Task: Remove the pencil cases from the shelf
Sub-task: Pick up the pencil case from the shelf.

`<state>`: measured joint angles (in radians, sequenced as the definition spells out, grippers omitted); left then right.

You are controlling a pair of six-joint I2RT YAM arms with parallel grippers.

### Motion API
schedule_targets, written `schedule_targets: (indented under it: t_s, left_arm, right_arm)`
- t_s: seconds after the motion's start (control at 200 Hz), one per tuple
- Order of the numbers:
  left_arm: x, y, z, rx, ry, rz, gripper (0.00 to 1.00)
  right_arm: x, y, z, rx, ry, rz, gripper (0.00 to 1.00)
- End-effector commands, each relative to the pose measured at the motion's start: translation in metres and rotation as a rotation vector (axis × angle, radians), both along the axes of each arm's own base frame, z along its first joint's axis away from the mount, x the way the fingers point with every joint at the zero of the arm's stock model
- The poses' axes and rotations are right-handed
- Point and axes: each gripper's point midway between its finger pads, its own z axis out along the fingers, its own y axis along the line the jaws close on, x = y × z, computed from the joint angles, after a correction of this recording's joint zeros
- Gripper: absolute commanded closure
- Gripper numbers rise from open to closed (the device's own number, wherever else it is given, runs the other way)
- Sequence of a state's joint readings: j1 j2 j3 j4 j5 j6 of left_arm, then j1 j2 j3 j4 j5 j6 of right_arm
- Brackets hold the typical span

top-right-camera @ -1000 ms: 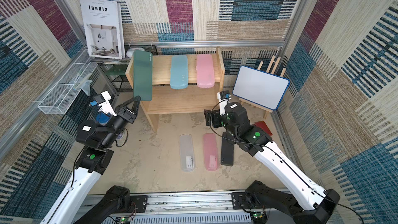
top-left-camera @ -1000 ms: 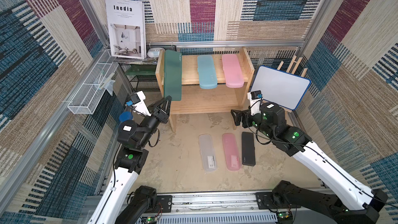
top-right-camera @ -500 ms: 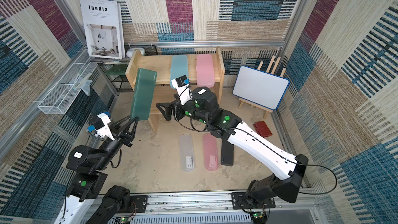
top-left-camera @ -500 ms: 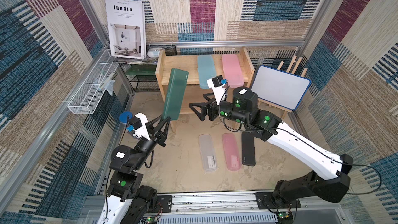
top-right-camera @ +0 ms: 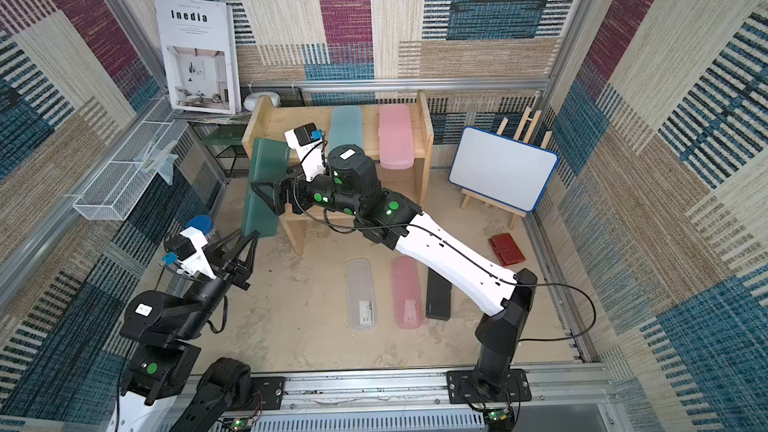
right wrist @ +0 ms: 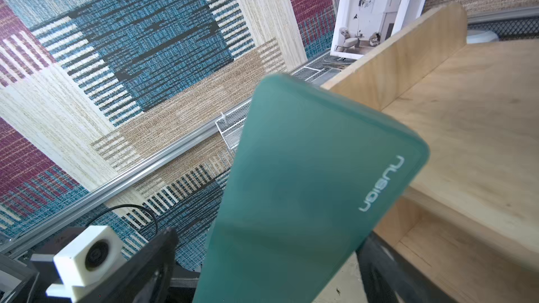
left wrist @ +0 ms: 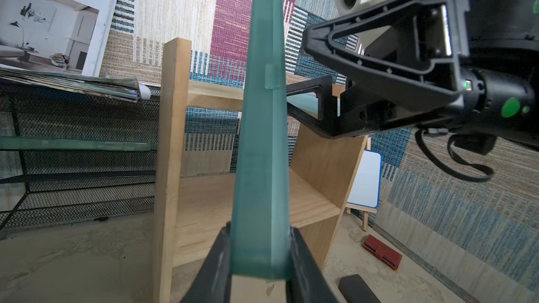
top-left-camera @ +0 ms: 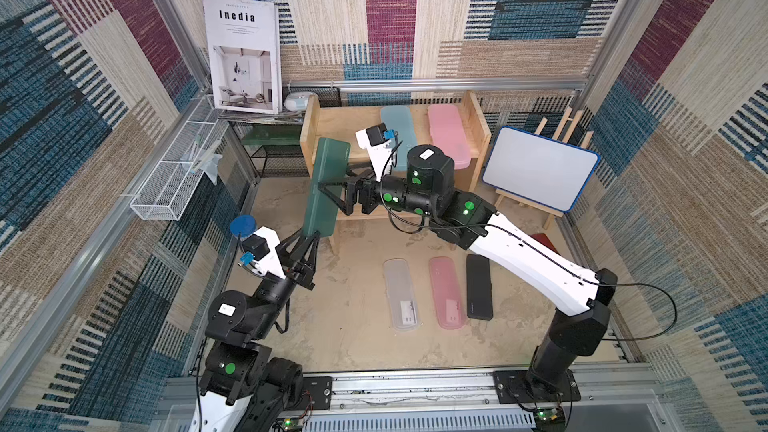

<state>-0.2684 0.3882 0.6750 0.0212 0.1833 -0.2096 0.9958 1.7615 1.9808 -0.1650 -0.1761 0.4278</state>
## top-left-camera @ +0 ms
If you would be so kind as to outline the dark green pencil case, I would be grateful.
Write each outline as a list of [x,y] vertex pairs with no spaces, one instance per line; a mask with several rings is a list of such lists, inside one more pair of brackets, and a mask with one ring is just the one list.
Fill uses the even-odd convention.
[[304,236],[317,233],[319,237],[329,237],[333,234],[340,211],[337,203],[347,178],[350,148],[348,142],[326,137],[319,139],[302,228]]

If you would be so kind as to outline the light blue pencil case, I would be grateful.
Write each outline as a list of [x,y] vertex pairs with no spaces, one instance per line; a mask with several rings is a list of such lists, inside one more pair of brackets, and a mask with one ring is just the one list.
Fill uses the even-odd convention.
[[388,130],[393,130],[397,133],[398,142],[400,143],[393,171],[405,172],[408,165],[408,152],[418,144],[411,110],[405,105],[385,106],[380,111],[380,118]]

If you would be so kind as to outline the clear frosted pencil case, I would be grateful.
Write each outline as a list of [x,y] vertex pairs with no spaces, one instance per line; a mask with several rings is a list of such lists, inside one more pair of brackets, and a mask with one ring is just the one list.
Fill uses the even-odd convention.
[[420,326],[413,282],[408,263],[404,259],[390,259],[383,264],[392,327],[408,332]]

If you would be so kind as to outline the translucent pink pencil case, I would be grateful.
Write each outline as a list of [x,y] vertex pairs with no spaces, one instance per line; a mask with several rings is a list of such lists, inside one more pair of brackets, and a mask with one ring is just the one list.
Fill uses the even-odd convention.
[[431,258],[429,275],[439,326],[445,330],[462,328],[466,317],[453,260],[446,256]]

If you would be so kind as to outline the black pencil case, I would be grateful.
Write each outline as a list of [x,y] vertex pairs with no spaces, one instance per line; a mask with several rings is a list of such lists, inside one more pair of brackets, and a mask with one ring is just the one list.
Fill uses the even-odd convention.
[[466,257],[467,316],[471,319],[493,319],[492,281],[489,260],[481,255]]

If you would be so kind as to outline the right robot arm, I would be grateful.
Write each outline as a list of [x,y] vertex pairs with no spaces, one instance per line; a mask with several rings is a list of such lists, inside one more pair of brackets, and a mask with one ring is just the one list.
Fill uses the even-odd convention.
[[390,174],[396,145],[372,148],[371,167],[355,173],[348,163],[351,146],[329,138],[318,142],[312,191],[321,194],[331,215],[366,214],[384,207],[394,220],[408,212],[442,240],[485,257],[538,290],[555,306],[545,338],[535,349],[524,377],[503,389],[521,401],[577,400],[570,367],[592,355],[604,338],[617,277],[607,269],[592,271],[572,263],[512,224],[478,195],[454,185],[454,162],[438,147],[422,144],[407,155],[407,174]]

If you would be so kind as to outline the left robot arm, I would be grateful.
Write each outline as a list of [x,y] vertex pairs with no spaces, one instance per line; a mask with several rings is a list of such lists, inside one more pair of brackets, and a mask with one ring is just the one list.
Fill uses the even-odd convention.
[[209,306],[205,336],[212,348],[198,355],[192,431],[299,431],[314,411],[303,368],[275,357],[262,344],[272,330],[285,333],[290,298],[314,287],[320,235],[296,231],[268,239],[261,228],[237,245],[262,281],[252,294],[227,290]]

